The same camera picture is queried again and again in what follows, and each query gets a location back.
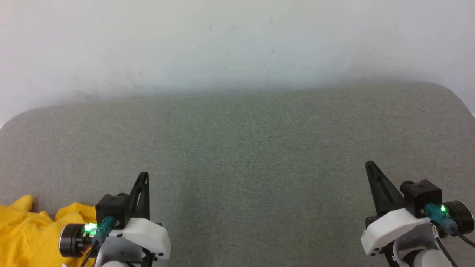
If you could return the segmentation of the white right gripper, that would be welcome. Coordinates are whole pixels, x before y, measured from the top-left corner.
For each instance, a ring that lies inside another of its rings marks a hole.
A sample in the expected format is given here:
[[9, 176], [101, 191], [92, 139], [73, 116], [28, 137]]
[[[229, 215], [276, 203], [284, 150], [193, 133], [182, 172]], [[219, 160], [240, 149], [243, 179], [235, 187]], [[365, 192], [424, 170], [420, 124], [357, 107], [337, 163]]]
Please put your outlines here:
[[474, 216], [461, 201], [426, 204], [420, 218], [403, 208], [404, 197], [373, 161], [365, 163], [377, 218], [361, 236], [366, 255], [386, 248], [391, 255], [413, 248], [443, 250], [439, 232], [457, 237], [474, 231]]

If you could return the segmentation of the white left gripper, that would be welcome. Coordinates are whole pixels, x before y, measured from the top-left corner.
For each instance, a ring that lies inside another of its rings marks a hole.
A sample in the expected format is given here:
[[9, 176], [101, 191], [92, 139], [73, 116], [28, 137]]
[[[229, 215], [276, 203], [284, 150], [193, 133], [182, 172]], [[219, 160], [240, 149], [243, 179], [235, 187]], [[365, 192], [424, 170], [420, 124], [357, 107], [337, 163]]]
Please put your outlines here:
[[151, 267], [171, 258], [167, 230], [150, 221], [149, 173], [139, 173], [130, 196], [131, 219], [125, 228], [115, 228], [112, 218], [99, 224], [68, 224], [58, 240], [61, 256], [80, 258], [84, 267]]

